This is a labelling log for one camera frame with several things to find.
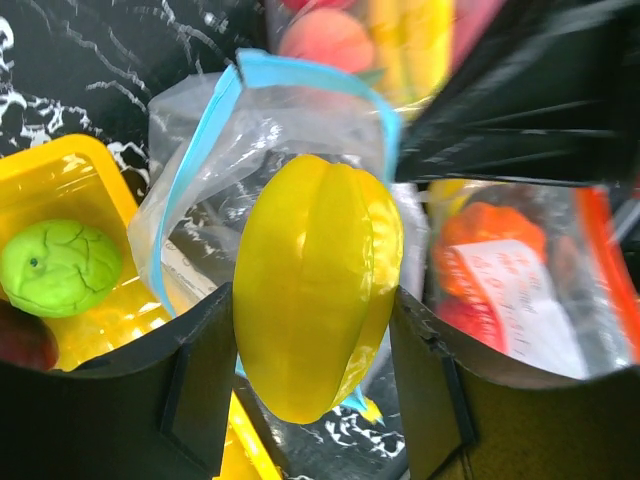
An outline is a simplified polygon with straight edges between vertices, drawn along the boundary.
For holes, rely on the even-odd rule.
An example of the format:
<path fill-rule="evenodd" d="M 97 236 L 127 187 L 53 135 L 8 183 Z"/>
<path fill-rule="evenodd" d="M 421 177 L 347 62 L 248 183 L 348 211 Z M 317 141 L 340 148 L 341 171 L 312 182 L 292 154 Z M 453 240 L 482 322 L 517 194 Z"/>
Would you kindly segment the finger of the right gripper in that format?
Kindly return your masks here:
<path fill-rule="evenodd" d="M 638 3 L 507 1 L 405 129 L 395 178 L 578 186 L 638 172 Z"/>

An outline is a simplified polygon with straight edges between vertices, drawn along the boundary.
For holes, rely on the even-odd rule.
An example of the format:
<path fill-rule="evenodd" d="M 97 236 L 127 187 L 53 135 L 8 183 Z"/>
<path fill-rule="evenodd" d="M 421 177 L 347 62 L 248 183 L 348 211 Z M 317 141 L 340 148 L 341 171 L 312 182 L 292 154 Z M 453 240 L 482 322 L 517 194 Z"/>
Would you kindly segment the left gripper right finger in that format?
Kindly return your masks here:
<path fill-rule="evenodd" d="M 635 479 L 639 370 L 591 380 L 503 355 L 404 290 L 390 322 L 414 479 Z"/>

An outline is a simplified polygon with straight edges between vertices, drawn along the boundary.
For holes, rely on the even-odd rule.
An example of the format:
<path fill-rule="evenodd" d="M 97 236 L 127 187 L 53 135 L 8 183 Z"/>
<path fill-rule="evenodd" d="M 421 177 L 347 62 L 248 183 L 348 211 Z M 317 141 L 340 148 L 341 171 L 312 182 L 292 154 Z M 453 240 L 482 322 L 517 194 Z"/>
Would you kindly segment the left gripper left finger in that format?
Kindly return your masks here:
<path fill-rule="evenodd" d="M 236 362 L 232 292 L 64 373 L 1 366 L 5 479 L 210 479 Z"/>

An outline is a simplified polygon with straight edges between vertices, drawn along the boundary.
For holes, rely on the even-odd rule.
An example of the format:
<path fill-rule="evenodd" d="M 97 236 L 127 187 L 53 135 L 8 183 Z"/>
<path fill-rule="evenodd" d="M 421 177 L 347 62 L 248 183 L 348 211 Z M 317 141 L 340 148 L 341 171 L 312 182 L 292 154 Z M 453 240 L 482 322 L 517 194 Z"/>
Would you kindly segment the dark red fake apple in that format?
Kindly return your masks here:
<path fill-rule="evenodd" d="M 51 329 L 38 317 L 1 300 L 1 359 L 40 371 L 53 369 L 59 347 Z"/>

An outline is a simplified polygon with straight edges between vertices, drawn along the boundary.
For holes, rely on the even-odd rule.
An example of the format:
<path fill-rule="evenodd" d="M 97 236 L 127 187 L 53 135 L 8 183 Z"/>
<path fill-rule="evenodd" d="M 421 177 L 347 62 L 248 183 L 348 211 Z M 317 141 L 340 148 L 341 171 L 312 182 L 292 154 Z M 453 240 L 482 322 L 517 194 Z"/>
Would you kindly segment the green fake fruit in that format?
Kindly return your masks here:
<path fill-rule="evenodd" d="M 38 317 L 71 317 L 96 307 L 122 269 L 114 241 L 76 220 L 32 224 L 1 251 L 1 286 L 9 302 Z"/>

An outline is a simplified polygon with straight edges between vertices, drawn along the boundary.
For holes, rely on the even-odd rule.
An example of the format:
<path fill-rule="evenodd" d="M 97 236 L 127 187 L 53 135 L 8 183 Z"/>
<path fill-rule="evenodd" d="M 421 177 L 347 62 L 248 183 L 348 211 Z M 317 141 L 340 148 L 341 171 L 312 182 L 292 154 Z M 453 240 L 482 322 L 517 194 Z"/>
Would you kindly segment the yellow fake fruit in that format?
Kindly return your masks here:
<path fill-rule="evenodd" d="M 266 407 L 310 424 L 361 382 L 399 284 L 403 225 L 367 171 L 314 155 L 288 162 L 244 227 L 233 324 L 246 376 Z"/>

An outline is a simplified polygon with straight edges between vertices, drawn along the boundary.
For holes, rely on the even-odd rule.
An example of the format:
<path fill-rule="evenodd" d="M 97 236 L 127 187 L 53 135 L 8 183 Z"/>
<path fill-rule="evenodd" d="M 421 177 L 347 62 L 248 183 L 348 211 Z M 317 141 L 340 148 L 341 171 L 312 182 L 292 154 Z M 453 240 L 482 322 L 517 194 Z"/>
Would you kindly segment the blue zip fruit bag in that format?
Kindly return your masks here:
<path fill-rule="evenodd" d="M 203 100 L 186 88 L 159 115 L 177 147 L 130 223 L 143 282 L 172 316 L 175 293 L 203 299 L 232 286 L 244 227 L 268 182 L 314 155 L 369 172 L 390 192 L 403 225 L 398 287 L 418 293 L 428 241 L 415 186 L 395 179 L 403 121 L 360 78 L 331 67 L 244 49 Z"/>

